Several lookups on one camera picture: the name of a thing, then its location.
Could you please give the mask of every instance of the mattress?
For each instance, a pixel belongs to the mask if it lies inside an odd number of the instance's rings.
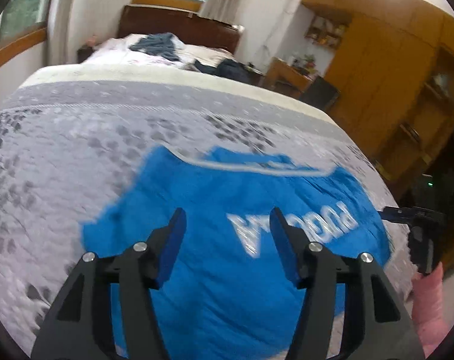
[[[324,112],[292,98],[155,66],[43,68],[0,110],[0,321],[25,353],[85,252],[82,224],[115,202],[158,144],[188,158],[224,147],[281,151],[316,168],[342,166],[376,209],[396,205],[347,134]],[[407,294],[415,271],[408,228],[384,224],[391,247],[385,271]],[[341,329],[342,316],[334,322],[331,353]]]

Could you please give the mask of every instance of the pink object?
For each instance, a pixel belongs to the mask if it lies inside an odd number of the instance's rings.
[[[425,357],[428,357],[449,333],[444,321],[443,278],[442,263],[429,276],[417,273],[412,278],[414,291],[412,320],[424,348]]]

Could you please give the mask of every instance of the desk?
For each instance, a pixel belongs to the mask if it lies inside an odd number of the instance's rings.
[[[284,61],[273,58],[269,66],[269,71],[264,78],[264,88],[273,90],[279,79],[287,81],[300,93],[304,92],[313,82],[311,79],[300,74],[293,67],[287,65]]]

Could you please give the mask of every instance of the metal bolt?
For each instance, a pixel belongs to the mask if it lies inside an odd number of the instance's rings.
[[[91,251],[88,251],[87,253],[84,253],[84,255],[82,256],[82,259],[86,263],[94,261],[95,258],[96,258],[96,255],[93,252],[91,252]]]
[[[372,261],[374,261],[374,258],[372,257],[372,255],[370,253],[367,253],[367,252],[363,252],[361,255],[360,255],[360,259],[365,262],[365,263],[370,263]]]
[[[134,245],[135,251],[145,251],[147,249],[147,244],[145,242],[138,242]]]
[[[323,249],[322,245],[319,244],[318,242],[311,242],[309,244],[309,250],[314,251],[314,252],[319,252]]]

